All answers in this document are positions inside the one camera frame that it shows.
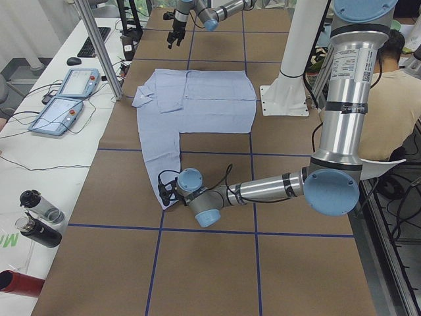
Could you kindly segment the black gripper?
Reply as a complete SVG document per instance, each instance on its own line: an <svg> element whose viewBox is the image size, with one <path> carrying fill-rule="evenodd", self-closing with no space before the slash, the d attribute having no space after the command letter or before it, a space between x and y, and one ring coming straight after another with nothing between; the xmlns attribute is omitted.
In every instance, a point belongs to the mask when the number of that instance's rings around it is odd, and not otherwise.
<svg viewBox="0 0 421 316"><path fill-rule="evenodd" d="M158 191L164 206L169 206L172 201L178 201L176 180L164 184L161 179L158 179Z"/></svg>
<svg viewBox="0 0 421 316"><path fill-rule="evenodd" d="M172 31L168 33L167 43L168 48L171 49L174 43L174 37L177 38L176 45L180 46L185 38L187 15L178 10L167 11L163 14L164 20L173 20Z"/></svg>

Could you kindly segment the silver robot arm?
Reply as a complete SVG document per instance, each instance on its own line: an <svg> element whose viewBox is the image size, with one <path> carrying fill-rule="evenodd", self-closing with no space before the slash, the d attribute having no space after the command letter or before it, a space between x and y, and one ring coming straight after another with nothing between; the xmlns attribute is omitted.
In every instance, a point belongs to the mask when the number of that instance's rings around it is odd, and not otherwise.
<svg viewBox="0 0 421 316"><path fill-rule="evenodd" d="M182 201L202 227L220 219L220 210L247 203L277 203L304 196L317 212L341 216L359 201L363 162L360 135L378 49L387 41L395 1L298 1L291 21L280 73L260 96L266 115L297 114L305 108L304 77L312 45L329 7L334 10L330 41L333 62L318 149L308 166L261 180L212 188L193 168L158 183L164 206Z"/></svg>
<svg viewBox="0 0 421 316"><path fill-rule="evenodd" d="M206 1L177 1L175 9L163 14L164 20L172 20L172 31L168 33L168 48L172 49L173 44L180 46L185 38L186 25L191 11L194 11L197 18L202 22L204 29L214 31L218 25L241 11L253 10L256 1L229 1L219 7L207 7Z"/></svg>

